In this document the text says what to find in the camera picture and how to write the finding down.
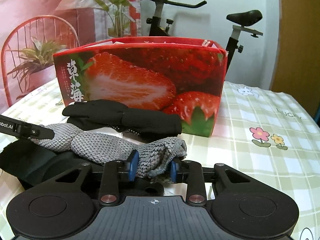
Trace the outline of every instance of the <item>tablecloth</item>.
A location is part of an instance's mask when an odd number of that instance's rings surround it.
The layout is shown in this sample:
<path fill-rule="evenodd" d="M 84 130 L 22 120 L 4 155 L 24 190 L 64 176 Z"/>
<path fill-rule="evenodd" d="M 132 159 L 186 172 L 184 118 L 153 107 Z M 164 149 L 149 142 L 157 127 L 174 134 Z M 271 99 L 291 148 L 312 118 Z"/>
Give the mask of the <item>tablecloth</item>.
<path fill-rule="evenodd" d="M 65 122 L 57 80 L 28 94 L 3 115 L 31 122 Z M 224 163 L 292 197 L 300 210 L 293 239 L 320 239 L 320 129 L 285 93 L 225 82 L 210 138 L 182 134 L 187 159 L 213 167 Z M 16 138 L 0 134 L 0 150 Z M 0 236 L 13 237 L 5 218 L 8 202 L 23 189 L 15 177 L 0 171 Z M 208 198 L 214 198 L 210 184 Z M 185 184 L 166 194 L 185 195 Z"/>

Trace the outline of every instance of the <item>metal screw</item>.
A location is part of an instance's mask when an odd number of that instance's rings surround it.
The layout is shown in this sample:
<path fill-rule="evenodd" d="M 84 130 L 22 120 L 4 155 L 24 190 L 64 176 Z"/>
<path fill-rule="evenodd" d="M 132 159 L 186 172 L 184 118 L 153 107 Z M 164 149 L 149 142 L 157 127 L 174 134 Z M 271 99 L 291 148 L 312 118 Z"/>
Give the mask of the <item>metal screw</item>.
<path fill-rule="evenodd" d="M 104 195 L 101 197 L 101 201 L 104 203 L 112 203 L 117 200 L 115 195 Z"/>
<path fill-rule="evenodd" d="M 189 197 L 189 200 L 193 203 L 201 203 L 204 201 L 204 197 L 196 194 L 196 195 L 191 195 Z"/>

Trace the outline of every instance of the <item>wooden door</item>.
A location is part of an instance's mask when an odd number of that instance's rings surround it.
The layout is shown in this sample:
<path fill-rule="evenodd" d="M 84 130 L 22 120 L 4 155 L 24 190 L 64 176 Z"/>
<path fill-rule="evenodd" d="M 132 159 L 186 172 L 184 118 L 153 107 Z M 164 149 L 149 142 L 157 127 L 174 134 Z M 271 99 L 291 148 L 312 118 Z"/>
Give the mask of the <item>wooden door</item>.
<path fill-rule="evenodd" d="M 278 63 L 271 90 L 312 116 L 320 103 L 320 0 L 280 0 Z"/>

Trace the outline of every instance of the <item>chair backrest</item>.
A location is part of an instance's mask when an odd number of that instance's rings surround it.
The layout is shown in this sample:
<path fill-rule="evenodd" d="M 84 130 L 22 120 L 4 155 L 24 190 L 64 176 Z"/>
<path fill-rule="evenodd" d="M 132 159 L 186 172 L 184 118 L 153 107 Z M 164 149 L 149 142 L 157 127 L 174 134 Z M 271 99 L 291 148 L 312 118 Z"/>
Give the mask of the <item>chair backrest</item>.
<path fill-rule="evenodd" d="M 17 26 L 1 50 L 2 76 L 9 107 L 32 90 L 55 78 L 54 66 L 33 74 L 27 73 L 26 70 L 21 70 L 19 74 L 18 72 L 8 74 L 26 61 L 20 57 L 19 52 L 24 48 L 34 48 L 33 38 L 40 42 L 55 41 L 60 45 L 66 45 L 67 49 L 79 46 L 73 26 L 57 16 L 37 16 Z"/>

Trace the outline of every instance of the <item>box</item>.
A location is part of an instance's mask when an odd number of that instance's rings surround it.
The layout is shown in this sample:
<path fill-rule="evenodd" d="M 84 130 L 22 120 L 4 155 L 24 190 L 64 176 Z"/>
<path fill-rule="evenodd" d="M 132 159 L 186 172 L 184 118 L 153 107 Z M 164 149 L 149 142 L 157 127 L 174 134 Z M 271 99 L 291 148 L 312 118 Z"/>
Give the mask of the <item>box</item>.
<path fill-rule="evenodd" d="M 216 42 L 177 37 L 113 38 L 53 55 L 65 105 L 109 99 L 178 114 L 183 132 L 209 137 L 228 53 Z"/>

